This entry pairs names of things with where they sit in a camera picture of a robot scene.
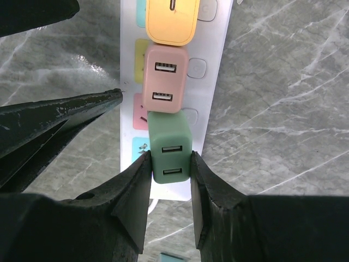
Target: pink usb charger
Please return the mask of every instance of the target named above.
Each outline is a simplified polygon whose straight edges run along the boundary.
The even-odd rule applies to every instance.
[[[154,44],[145,54],[143,106],[177,113],[182,107],[189,55],[185,47]]]

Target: power strip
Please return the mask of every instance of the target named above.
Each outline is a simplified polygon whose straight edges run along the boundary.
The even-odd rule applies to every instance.
[[[192,149],[202,153],[233,0],[201,0],[196,31],[186,46],[189,68],[182,109],[192,132]],[[120,86],[121,171],[150,150],[147,111],[142,106],[142,69],[150,39],[145,29],[146,0],[121,0]],[[157,184],[152,199],[191,199],[190,180]]]

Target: cable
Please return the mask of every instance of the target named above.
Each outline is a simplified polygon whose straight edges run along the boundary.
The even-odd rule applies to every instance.
[[[157,206],[159,202],[159,199],[153,199],[152,203],[149,205],[148,207],[148,214],[150,214],[151,212],[153,212],[153,210],[155,209],[155,207]]]

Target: green usb charger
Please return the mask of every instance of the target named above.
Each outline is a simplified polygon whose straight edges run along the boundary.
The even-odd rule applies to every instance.
[[[192,136],[184,112],[149,112],[148,127],[155,182],[186,181],[190,177]]]

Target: gray marble countertop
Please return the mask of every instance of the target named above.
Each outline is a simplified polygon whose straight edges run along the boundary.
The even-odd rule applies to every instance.
[[[119,86],[119,1],[0,38],[0,105]],[[246,194],[349,194],[349,3],[235,4],[203,159]],[[119,172],[119,110],[83,130],[28,192],[74,198]],[[159,201],[144,255],[200,261],[191,202]]]

